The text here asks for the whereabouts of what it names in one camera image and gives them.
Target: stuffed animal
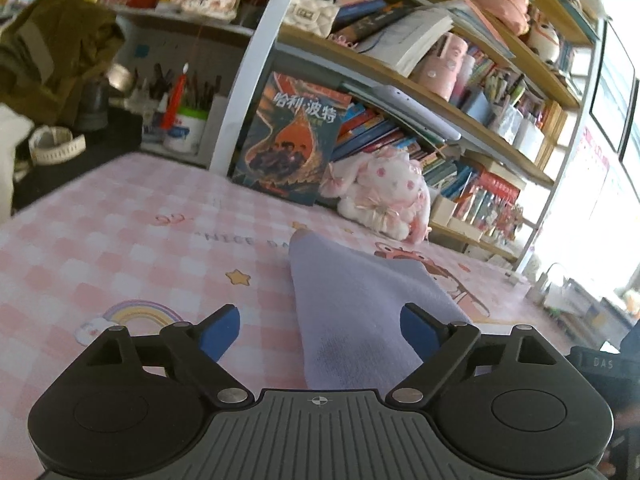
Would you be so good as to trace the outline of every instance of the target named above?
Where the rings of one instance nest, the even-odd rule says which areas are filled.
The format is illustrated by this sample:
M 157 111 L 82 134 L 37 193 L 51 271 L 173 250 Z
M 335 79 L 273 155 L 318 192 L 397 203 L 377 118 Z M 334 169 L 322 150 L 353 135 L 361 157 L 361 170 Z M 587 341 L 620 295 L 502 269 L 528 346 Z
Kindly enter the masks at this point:
M 516 36 L 529 30 L 529 0 L 474 0 L 483 10 L 494 15 Z
M 431 200 L 420 163 L 386 147 L 375 155 L 359 153 L 329 165 L 320 195 L 340 197 L 338 213 L 390 238 L 423 241 Z

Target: metal screw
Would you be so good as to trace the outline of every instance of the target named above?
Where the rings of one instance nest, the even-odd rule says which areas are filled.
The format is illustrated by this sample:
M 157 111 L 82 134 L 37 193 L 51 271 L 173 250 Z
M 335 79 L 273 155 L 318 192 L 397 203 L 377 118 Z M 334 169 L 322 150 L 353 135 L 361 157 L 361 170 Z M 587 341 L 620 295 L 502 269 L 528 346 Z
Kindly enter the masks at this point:
M 424 397 L 422 392 L 415 388 L 398 388 L 391 396 L 395 401 L 401 402 L 402 404 L 415 404 L 416 402 L 420 402 Z
M 225 404 L 237 404 L 247 400 L 249 394 L 241 388 L 225 388 L 218 393 L 218 400 Z

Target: rainbow print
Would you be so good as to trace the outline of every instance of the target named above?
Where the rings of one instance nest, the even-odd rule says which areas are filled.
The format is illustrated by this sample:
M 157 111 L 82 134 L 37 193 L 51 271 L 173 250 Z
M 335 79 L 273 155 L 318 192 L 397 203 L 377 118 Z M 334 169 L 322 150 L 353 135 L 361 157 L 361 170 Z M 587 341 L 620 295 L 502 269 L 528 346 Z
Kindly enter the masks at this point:
M 123 301 L 112 306 L 104 313 L 103 317 L 118 325 L 126 325 L 132 319 L 149 319 L 160 328 L 182 321 L 182 318 L 170 308 L 145 300 Z

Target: white handbag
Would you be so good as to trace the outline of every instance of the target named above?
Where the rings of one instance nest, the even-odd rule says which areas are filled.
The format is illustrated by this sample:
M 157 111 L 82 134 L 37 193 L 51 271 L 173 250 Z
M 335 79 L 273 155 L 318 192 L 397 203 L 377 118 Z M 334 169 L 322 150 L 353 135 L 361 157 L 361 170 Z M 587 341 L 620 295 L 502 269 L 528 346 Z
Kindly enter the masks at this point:
M 326 38 L 340 7 L 335 0 L 291 0 L 283 22 Z

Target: bed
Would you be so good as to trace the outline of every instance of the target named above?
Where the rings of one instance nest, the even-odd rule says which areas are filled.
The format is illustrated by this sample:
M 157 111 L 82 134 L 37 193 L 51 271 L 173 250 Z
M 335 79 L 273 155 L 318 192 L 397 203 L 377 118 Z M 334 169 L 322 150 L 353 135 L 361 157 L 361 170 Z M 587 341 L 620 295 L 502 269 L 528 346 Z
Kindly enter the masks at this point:
M 306 388 L 287 257 L 307 227 L 384 258 L 414 258 L 483 330 L 533 324 L 570 342 L 497 267 L 428 244 L 378 237 L 333 212 L 140 153 L 123 156 L 0 228 L 0 478 L 42 471 L 26 419 L 58 374 L 107 326 L 157 333 L 226 303 L 241 313 L 220 364 L 245 386 Z

